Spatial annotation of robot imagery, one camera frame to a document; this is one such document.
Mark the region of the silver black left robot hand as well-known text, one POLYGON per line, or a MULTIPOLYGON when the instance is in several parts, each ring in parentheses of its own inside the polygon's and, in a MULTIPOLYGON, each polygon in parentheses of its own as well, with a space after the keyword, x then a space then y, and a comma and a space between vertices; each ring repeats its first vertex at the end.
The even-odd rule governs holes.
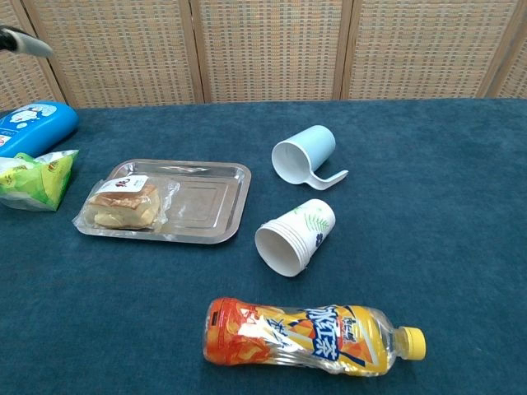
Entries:
POLYGON ((54 51, 44 41, 12 26, 1 25, 1 50, 50 58, 54 51))

